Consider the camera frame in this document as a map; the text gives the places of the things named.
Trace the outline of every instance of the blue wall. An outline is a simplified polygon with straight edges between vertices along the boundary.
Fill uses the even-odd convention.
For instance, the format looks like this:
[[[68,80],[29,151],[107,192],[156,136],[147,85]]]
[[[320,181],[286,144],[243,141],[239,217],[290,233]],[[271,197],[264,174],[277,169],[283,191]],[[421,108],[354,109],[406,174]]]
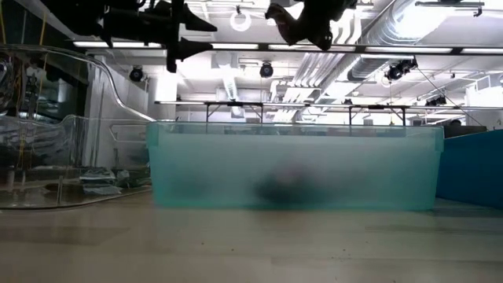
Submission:
[[[503,130],[448,138],[437,197],[503,208]]]

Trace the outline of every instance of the translucent plastic tub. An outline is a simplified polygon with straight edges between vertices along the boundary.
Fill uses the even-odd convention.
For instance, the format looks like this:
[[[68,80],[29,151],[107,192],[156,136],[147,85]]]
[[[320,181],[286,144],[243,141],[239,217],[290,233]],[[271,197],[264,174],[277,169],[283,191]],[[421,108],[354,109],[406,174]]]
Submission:
[[[150,123],[156,203],[197,208],[433,207],[439,127]]]

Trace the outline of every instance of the gray floor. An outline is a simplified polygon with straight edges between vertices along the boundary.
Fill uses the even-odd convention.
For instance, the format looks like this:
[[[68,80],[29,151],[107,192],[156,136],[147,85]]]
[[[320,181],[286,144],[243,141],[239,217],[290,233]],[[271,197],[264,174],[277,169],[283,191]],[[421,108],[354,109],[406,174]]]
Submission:
[[[0,213],[1,282],[503,282],[503,213],[159,209],[144,193]]]

